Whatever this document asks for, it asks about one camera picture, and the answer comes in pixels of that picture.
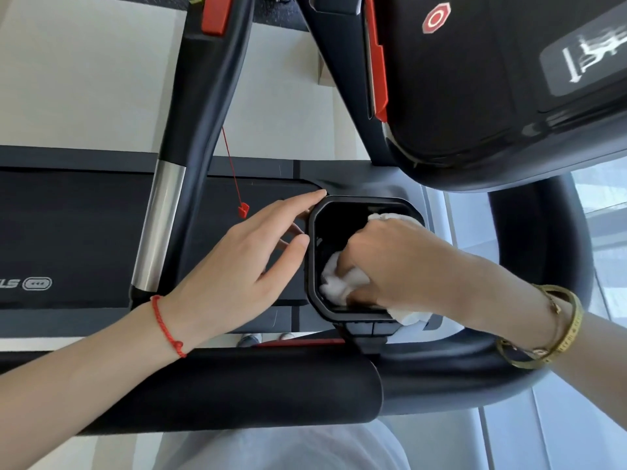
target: white tissue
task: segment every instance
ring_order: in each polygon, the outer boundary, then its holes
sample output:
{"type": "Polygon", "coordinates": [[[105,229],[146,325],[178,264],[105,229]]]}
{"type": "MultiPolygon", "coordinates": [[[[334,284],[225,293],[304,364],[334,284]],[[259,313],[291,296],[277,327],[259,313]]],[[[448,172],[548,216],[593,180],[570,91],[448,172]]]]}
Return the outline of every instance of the white tissue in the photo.
{"type": "MultiPolygon", "coordinates": [[[[409,221],[422,227],[420,221],[403,214],[385,213],[371,214],[368,216],[368,221],[385,221],[387,219],[409,221]]],[[[337,260],[339,256],[340,252],[334,253],[324,266],[324,270],[322,271],[323,284],[320,285],[320,293],[322,293],[332,304],[346,306],[346,298],[349,294],[359,287],[370,284],[370,279],[363,270],[357,267],[351,269],[343,278],[335,275],[335,269],[337,268],[337,260]]],[[[388,309],[388,313],[392,316],[392,318],[404,326],[417,323],[420,320],[428,321],[431,317],[431,314],[428,312],[414,310],[388,309]]]]}

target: treadmill belt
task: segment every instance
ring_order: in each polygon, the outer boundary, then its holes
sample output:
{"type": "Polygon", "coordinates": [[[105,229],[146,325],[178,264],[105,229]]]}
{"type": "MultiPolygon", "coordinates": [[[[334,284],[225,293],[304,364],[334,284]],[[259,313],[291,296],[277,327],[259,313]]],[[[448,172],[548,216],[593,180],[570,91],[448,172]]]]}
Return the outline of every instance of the treadmill belt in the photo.
{"type": "MultiPolygon", "coordinates": [[[[125,308],[153,176],[0,170],[0,309],[125,308]]],[[[238,179],[251,214],[317,189],[295,180],[238,179]]],[[[240,221],[233,178],[209,177],[187,273],[240,221]]],[[[279,305],[306,303],[303,270],[279,305]]]]}

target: treadmill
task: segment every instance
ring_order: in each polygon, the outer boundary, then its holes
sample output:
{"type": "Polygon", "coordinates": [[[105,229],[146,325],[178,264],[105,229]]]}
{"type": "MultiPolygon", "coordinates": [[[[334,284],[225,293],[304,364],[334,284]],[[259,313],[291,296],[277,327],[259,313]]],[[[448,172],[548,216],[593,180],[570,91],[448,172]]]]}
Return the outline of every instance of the treadmill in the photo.
{"type": "MultiPolygon", "coordinates": [[[[50,269],[59,262],[44,259],[53,258],[71,261],[74,272],[74,283],[59,287],[45,289],[45,280],[35,280],[32,286],[41,289],[34,294],[18,283],[3,291],[9,298],[0,308],[43,316],[68,303],[93,307],[92,300],[119,307],[117,294],[131,273],[133,308],[171,291],[239,221],[234,208],[216,201],[232,178],[226,160],[212,156],[246,53],[254,1],[188,4],[156,164],[145,158],[124,169],[94,155],[83,164],[42,166],[32,156],[30,165],[22,160],[0,169],[0,195],[14,198],[3,206],[2,234],[12,234],[10,245],[3,241],[3,265],[16,276],[35,271],[30,275],[37,279],[38,264],[50,269]],[[145,217],[143,227],[114,221],[137,214],[145,217]],[[111,223],[119,228],[114,235],[111,223]],[[101,228],[102,241],[85,238],[86,230],[101,228]],[[33,241],[42,231],[56,233],[54,240],[33,241]],[[108,247],[95,246],[107,241],[108,247]],[[120,249],[137,259],[125,276],[112,277],[112,251],[120,249]],[[80,270],[93,260],[102,269],[90,269],[100,276],[88,280],[80,270]]],[[[408,201],[433,230],[425,186],[488,191],[500,264],[531,283],[567,287],[588,306],[591,242],[568,171],[623,155],[616,140],[627,125],[627,47],[620,44],[627,1],[295,1],[371,161],[236,158],[251,209],[325,188],[333,196],[408,201]],[[535,23],[551,16],[559,22],[535,23]]],[[[310,310],[304,282],[298,273],[275,308],[310,310]]],[[[292,324],[302,316],[292,313],[292,324]]],[[[512,367],[494,336],[469,329],[437,341],[383,339],[380,347],[360,347],[364,327],[376,338],[378,323],[365,320],[359,332],[343,327],[343,340],[333,342],[194,350],[83,433],[367,422],[487,405],[547,372],[512,367]]],[[[0,371],[41,354],[0,353],[0,371]]]]}

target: left hand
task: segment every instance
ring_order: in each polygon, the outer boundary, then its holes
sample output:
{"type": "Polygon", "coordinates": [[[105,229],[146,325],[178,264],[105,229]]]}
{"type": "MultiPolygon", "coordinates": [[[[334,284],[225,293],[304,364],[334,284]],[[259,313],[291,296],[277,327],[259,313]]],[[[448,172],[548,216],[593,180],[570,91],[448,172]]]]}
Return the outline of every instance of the left hand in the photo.
{"type": "Polygon", "coordinates": [[[309,236],[298,234],[294,220],[326,196],[325,190],[266,206],[233,226],[214,249],[166,297],[159,301],[175,339],[190,350],[230,332],[270,307],[300,268],[309,236]],[[296,232],[292,242],[281,237],[296,232]],[[265,272],[270,254],[285,249],[265,272]]]}

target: bracelet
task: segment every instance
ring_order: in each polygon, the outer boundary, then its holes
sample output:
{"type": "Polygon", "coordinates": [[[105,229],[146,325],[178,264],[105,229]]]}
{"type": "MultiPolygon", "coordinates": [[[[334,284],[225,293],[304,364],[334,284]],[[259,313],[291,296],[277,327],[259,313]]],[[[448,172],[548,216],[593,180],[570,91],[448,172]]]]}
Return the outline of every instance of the bracelet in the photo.
{"type": "Polygon", "coordinates": [[[167,340],[170,342],[170,344],[174,348],[174,351],[176,351],[176,353],[181,358],[187,358],[187,355],[183,353],[183,342],[177,341],[176,339],[174,339],[174,337],[170,334],[166,324],[163,323],[163,318],[161,318],[161,313],[159,312],[159,305],[157,304],[160,298],[161,298],[161,295],[153,295],[151,297],[151,304],[153,304],[153,311],[155,313],[155,318],[157,319],[157,323],[161,327],[161,331],[166,336],[167,340]]]}
{"type": "Polygon", "coordinates": [[[505,347],[512,347],[516,349],[513,344],[511,344],[506,339],[499,338],[497,340],[497,350],[498,352],[506,359],[508,363],[517,368],[522,369],[538,369],[552,363],[560,354],[564,353],[568,348],[571,347],[575,338],[577,338],[577,334],[579,333],[579,329],[581,328],[581,322],[583,321],[584,309],[583,305],[579,298],[575,295],[575,293],[570,290],[559,287],[557,285],[534,285],[538,290],[544,293],[544,295],[551,302],[551,311],[555,313],[559,319],[562,309],[555,301],[552,293],[560,293],[568,299],[568,302],[572,306],[572,318],[571,323],[569,324],[568,330],[564,333],[564,336],[557,341],[557,343],[551,348],[534,348],[529,351],[529,354],[535,356],[531,361],[516,361],[509,358],[506,354],[505,347]]]}

